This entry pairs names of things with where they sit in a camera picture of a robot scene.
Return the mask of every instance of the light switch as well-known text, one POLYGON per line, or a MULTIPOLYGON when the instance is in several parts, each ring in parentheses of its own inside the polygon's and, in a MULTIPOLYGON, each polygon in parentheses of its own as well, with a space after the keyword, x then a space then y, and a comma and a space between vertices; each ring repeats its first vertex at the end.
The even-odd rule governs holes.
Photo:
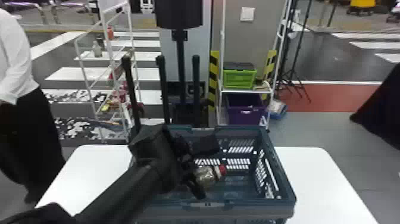
POLYGON ((253 21, 254 20, 254 7, 242 7, 240 14, 241 21, 253 21))

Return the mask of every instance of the green storage box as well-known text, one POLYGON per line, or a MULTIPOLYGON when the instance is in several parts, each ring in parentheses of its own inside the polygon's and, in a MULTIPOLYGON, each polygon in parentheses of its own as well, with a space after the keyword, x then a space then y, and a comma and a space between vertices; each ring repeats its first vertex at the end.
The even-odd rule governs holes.
POLYGON ((224 62, 224 89, 252 89, 257 70, 252 63, 224 62))

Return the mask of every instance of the tripod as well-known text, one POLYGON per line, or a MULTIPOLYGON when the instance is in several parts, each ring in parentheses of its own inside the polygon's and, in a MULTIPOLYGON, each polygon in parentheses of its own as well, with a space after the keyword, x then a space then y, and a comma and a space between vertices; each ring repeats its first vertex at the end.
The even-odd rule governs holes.
MULTIPOLYGON (((289 26, 290 28, 292 28, 293 16, 294 16, 298 1, 299 0, 296 0, 296 2, 294 3, 294 5, 292 7, 291 15, 289 16, 289 20, 286 21, 287 24, 289 24, 289 22, 290 22, 290 26, 289 26)), ((302 29, 301 29, 301 32, 300 32, 299 42, 297 44, 295 58, 294 58, 292 67, 291 67, 291 69, 289 71, 283 72, 284 69, 285 69, 285 63, 286 63, 286 60, 287 60, 287 57, 288 57, 288 51, 289 51, 289 45, 290 45, 290 38, 288 38, 288 37, 285 38, 285 49, 283 51, 284 52, 284 54, 283 54, 284 60, 283 60, 281 66, 279 68, 279 76, 278 76, 278 84, 277 84, 277 90, 278 91, 280 90, 281 85, 285 85, 286 89, 290 93, 292 93, 292 91, 289 89, 289 87, 293 87, 301 98, 303 96, 302 96, 302 94, 300 93, 299 90, 300 89, 303 90, 305 96, 308 99, 308 102, 310 102, 310 103, 311 103, 311 98, 308 95, 307 90, 305 89, 303 83, 301 82, 300 77, 297 75, 297 72, 296 72, 295 68, 296 68, 296 63, 297 63, 297 59, 298 59, 298 56, 299 56, 299 52, 300 52, 300 49, 301 49, 301 43, 302 43, 302 40, 303 40, 305 25, 307 24, 308 16, 310 14, 311 3, 312 3, 312 0, 308 0, 307 11, 305 13, 304 22, 302 24, 302 29), (299 83, 298 85, 293 83, 293 77, 295 77, 295 79, 298 81, 298 83, 299 83)))

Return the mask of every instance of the white shirt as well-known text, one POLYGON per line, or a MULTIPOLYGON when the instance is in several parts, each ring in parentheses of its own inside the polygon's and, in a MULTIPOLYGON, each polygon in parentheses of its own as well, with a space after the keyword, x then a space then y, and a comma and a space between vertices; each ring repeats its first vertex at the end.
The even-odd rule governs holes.
POLYGON ((0 100, 15 105, 37 87, 28 38, 17 20, 0 9, 0 100))

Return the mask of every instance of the black pants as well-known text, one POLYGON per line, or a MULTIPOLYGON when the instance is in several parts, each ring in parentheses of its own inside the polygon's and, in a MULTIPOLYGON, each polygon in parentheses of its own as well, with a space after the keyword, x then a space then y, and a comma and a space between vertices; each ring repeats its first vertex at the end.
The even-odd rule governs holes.
POLYGON ((9 122, 0 132, 0 169, 29 192, 40 193, 65 164, 49 102, 37 88, 7 110, 12 113, 5 113, 9 122))

